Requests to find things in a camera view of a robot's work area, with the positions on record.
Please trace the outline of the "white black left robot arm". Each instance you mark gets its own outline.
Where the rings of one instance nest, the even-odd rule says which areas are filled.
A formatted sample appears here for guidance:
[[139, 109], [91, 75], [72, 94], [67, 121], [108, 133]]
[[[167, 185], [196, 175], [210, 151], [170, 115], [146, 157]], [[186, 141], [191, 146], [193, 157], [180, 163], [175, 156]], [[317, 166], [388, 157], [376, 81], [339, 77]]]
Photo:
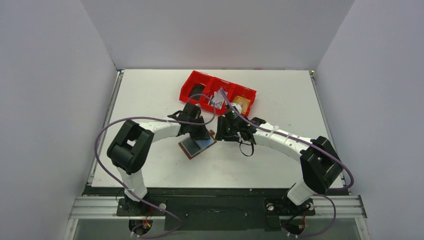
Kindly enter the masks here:
[[130, 200], [129, 208], [136, 215], [143, 215], [149, 210], [142, 167], [152, 143], [186, 134], [189, 136], [179, 145], [190, 159], [217, 142], [206, 128], [201, 108], [187, 103], [182, 110], [168, 115], [164, 121], [137, 123], [127, 119], [109, 145], [106, 155], [118, 169], [125, 185], [125, 197]]

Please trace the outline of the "black card in bin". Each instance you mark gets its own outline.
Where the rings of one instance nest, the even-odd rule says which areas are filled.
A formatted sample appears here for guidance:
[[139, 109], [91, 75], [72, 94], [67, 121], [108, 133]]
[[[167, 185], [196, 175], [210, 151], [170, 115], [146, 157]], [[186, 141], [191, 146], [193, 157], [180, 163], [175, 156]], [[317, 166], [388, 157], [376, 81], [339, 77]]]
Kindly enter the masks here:
[[205, 86], [203, 84], [195, 83], [188, 96], [198, 101], [201, 97], [200, 94], [203, 93], [204, 89], [205, 89]]

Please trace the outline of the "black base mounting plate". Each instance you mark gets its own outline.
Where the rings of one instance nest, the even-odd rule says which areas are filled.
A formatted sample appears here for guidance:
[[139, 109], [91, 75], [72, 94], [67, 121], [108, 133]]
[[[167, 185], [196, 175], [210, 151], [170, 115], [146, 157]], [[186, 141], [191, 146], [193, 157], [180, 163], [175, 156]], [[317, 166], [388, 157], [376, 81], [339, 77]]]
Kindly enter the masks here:
[[328, 193], [330, 200], [315, 196], [299, 206], [290, 203], [284, 188], [160, 188], [150, 187], [147, 203], [133, 203], [122, 188], [90, 187], [78, 197], [71, 216], [81, 219], [129, 220], [130, 227], [150, 228], [163, 220], [167, 231], [244, 231], [282, 227], [305, 227], [305, 217], [318, 216], [319, 209], [334, 212], [333, 204], [346, 192]]

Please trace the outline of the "brown leather card holder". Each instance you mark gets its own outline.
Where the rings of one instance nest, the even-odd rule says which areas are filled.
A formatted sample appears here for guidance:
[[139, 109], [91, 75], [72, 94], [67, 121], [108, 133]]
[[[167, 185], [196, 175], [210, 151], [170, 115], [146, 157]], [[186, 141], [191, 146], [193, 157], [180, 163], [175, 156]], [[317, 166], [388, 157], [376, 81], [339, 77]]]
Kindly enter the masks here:
[[215, 132], [209, 131], [209, 139], [206, 140], [194, 140], [191, 137], [186, 137], [178, 143], [181, 150], [184, 152], [189, 160], [192, 160], [196, 156], [203, 153], [205, 150], [217, 143], [215, 139]]

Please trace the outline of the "aluminium front rail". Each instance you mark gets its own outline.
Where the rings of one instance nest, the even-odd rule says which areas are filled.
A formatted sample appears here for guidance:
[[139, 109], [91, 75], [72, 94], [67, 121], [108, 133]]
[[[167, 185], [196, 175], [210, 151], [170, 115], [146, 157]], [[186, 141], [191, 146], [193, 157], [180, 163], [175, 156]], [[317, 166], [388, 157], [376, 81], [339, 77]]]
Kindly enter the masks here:
[[[113, 196], [82, 196], [77, 197], [70, 212], [70, 219], [164, 219], [161, 210], [146, 210], [145, 213], [135, 213], [125, 206], [123, 199]], [[280, 203], [257, 196], [166, 196], [157, 198], [154, 204], [179, 216], [181, 219], [191, 215], [201, 214], [236, 214], [250, 217], [254, 214], [263, 216], [285, 217], [277, 208]], [[309, 200], [307, 216], [315, 218], [356, 219], [366, 218], [366, 211], [360, 196], [314, 196]]]

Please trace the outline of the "black credit card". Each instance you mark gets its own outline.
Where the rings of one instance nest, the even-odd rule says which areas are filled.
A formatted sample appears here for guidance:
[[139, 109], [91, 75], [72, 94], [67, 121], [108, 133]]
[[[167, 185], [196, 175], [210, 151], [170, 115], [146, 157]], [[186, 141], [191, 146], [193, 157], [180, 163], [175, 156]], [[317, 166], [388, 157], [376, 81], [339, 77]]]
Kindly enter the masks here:
[[184, 139], [181, 143], [189, 156], [194, 156], [201, 150], [198, 144], [190, 137]]

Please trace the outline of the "white grey cards in bin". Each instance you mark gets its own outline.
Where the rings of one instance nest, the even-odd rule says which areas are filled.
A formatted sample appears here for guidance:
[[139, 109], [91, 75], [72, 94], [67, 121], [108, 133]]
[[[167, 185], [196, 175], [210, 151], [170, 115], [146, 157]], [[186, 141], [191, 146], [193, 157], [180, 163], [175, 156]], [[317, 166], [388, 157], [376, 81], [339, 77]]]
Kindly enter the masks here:
[[224, 95], [220, 90], [215, 91], [214, 94], [210, 97], [208, 105], [215, 107], [216, 110], [221, 109], [225, 105], [226, 101]]

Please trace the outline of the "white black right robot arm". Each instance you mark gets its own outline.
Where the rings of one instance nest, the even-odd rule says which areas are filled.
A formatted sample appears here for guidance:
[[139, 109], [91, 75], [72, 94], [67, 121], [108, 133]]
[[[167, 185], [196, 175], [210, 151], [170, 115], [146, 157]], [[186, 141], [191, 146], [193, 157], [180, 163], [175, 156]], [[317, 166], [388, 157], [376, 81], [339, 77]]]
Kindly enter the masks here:
[[269, 147], [300, 164], [302, 178], [282, 199], [282, 207], [289, 214], [296, 213], [313, 195], [325, 194], [343, 171], [326, 137], [313, 139], [293, 135], [258, 117], [242, 119], [233, 110], [218, 117], [216, 139]]

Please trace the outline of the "yellow card in bin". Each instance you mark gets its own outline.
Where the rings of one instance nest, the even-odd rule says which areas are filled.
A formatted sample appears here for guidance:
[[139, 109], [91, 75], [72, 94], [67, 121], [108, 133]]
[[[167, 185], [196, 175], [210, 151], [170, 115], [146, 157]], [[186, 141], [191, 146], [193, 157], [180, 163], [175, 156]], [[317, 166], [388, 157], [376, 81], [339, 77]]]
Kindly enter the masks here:
[[241, 113], [245, 115], [248, 111], [251, 100], [243, 96], [235, 96], [232, 103], [239, 105], [241, 107]]

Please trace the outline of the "red three-compartment plastic bin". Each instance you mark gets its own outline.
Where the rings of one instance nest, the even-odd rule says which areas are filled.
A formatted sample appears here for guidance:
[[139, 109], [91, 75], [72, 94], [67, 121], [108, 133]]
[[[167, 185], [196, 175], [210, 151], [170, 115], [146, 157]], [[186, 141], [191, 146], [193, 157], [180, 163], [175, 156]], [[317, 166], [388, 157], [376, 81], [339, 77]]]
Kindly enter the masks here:
[[249, 115], [256, 98], [256, 90], [196, 70], [191, 72], [182, 85], [179, 100], [199, 104], [202, 110], [210, 113], [213, 113], [216, 107], [216, 114], [222, 115], [226, 101], [220, 92], [221, 89], [231, 103], [239, 106], [243, 116]]

